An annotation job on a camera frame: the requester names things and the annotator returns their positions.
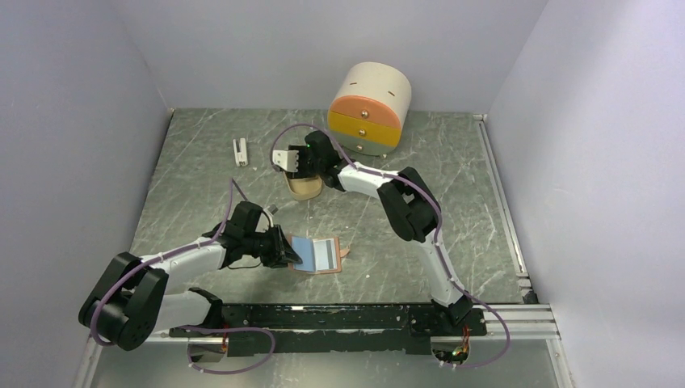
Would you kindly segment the pink card holder wallet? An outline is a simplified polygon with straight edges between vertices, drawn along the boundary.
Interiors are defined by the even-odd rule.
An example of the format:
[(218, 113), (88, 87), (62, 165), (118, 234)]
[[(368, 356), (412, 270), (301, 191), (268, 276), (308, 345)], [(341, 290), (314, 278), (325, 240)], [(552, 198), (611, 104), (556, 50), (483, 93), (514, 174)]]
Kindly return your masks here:
[(338, 237), (305, 238), (290, 236), (289, 242), (301, 258), (301, 262), (289, 264), (288, 267), (293, 271), (309, 275), (341, 272), (342, 260), (350, 251), (349, 247), (340, 247)]

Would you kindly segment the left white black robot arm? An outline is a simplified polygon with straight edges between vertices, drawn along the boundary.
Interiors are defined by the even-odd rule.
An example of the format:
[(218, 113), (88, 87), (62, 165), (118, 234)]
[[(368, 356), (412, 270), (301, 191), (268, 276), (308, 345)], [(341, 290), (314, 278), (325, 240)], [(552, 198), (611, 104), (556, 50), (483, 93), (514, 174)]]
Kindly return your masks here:
[(153, 333), (180, 329), (215, 335), (225, 328), (223, 302), (186, 282), (245, 257), (266, 268), (286, 268), (302, 259), (260, 205), (241, 201), (232, 214), (194, 242), (156, 255), (116, 255), (78, 313), (103, 346), (131, 351)]

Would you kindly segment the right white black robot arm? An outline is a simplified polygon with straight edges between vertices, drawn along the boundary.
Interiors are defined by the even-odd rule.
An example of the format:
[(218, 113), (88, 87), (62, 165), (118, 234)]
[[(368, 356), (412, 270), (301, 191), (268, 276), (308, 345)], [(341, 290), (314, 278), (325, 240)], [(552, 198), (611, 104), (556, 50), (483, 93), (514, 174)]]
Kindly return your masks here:
[(277, 158), (273, 151), (272, 163), (297, 178), (319, 178), (340, 192), (377, 199), (395, 235), (417, 243), (421, 250), (419, 260), (437, 310), (437, 327), (454, 335), (465, 326), (473, 301), (443, 249), (441, 208), (414, 168), (384, 171), (368, 167), (342, 153), (339, 144), (320, 130), (309, 133), (303, 145), (290, 145), (282, 162)]

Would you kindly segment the beige oval tray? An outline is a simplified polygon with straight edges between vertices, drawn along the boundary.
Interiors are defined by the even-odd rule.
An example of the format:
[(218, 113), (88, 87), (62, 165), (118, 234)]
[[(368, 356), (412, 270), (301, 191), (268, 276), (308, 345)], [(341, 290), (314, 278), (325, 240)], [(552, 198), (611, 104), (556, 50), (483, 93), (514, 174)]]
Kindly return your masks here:
[(291, 197), (297, 201), (311, 200), (320, 195), (323, 182), (320, 177), (290, 178), (284, 175), (285, 182)]

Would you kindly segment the round three-drawer organizer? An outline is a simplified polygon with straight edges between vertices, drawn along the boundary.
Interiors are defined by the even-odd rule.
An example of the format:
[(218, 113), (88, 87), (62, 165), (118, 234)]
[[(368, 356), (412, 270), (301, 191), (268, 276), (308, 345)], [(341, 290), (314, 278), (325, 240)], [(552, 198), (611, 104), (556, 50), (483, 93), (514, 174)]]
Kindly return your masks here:
[(327, 127), (355, 152), (381, 156), (401, 140), (412, 98), (408, 78), (390, 65), (366, 61), (351, 67), (331, 103)]

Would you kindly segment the small white clip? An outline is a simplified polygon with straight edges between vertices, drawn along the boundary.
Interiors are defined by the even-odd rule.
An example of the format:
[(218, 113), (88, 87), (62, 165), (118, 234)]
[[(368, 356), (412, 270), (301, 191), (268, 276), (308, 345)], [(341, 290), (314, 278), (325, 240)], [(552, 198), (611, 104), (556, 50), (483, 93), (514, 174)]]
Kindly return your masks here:
[(244, 137), (233, 139), (233, 154), (238, 167), (245, 167), (249, 164), (247, 141)]

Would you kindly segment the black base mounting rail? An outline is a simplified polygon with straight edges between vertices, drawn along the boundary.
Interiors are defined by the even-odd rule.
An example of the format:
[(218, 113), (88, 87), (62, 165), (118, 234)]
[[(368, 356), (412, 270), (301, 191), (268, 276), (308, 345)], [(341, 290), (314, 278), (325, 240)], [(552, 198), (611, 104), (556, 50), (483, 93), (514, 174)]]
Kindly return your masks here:
[(438, 337), (461, 340), (487, 333), (482, 310), (452, 324), (431, 303), (333, 305), (225, 304), (220, 327), (228, 356), (276, 353), (385, 352), (430, 355)]

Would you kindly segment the aluminium frame rail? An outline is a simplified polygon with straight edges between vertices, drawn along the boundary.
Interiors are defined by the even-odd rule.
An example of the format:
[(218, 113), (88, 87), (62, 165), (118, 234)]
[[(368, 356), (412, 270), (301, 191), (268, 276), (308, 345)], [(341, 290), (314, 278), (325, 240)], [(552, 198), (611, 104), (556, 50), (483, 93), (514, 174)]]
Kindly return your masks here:
[[(224, 212), (227, 183), (279, 208), (289, 232), (338, 237), (350, 254), (342, 271), (307, 276), (290, 270), (211, 272), (194, 284), (227, 302), (423, 302), (427, 279), (413, 247), (394, 237), (380, 204), (325, 189), (293, 200), (267, 161), (273, 144), (302, 140), (323, 126), (322, 110), (179, 108), (171, 119), (132, 242), (137, 254), (179, 246), (208, 230)], [(233, 139), (247, 141), (238, 167)], [(530, 286), (521, 236), (505, 196), (493, 143), (479, 115), (411, 112), (399, 147), (363, 157), (376, 168), (418, 169), (444, 212), (448, 254), (467, 289), (492, 305), (488, 331), (471, 340), (468, 365), (396, 352), (290, 353), (225, 358), (207, 375), (187, 365), (186, 346), (168, 335), (133, 352), (91, 349), (80, 385), (89, 387), (570, 387), (572, 378), (551, 309)]]

